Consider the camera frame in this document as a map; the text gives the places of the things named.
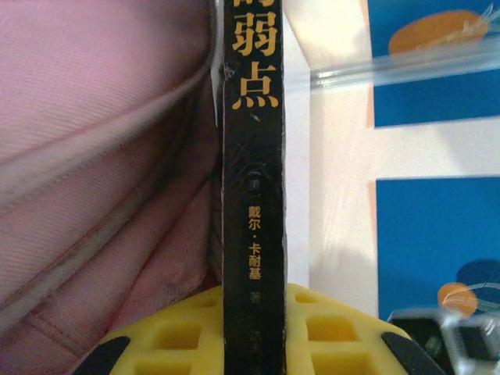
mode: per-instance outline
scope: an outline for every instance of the pink fabric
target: pink fabric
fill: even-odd
[[[206,0],[0,1],[0,373],[65,373],[198,290],[211,33]]]

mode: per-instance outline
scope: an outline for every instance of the black book spine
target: black book spine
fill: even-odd
[[[280,0],[224,0],[226,375],[285,372],[284,88]]]

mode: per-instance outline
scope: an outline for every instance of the yellow plastic object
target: yellow plastic object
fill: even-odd
[[[287,375],[406,375],[380,335],[402,330],[310,291],[287,289]],[[130,343],[111,375],[223,375],[222,288],[107,336]]]

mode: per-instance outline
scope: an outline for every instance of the blue poster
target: blue poster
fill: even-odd
[[[500,36],[499,0],[369,0],[373,57]],[[500,70],[374,88],[375,126],[500,115]]]
[[[500,314],[500,177],[379,180],[377,242],[381,319],[465,288],[465,311]]]

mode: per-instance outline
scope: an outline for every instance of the orange shape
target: orange shape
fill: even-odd
[[[480,41],[489,28],[488,21],[468,10],[436,13],[413,21],[398,30],[389,41],[389,53]]]
[[[458,310],[464,316],[473,315],[479,303],[474,292],[462,283],[444,285],[437,293],[437,299],[441,307]]]

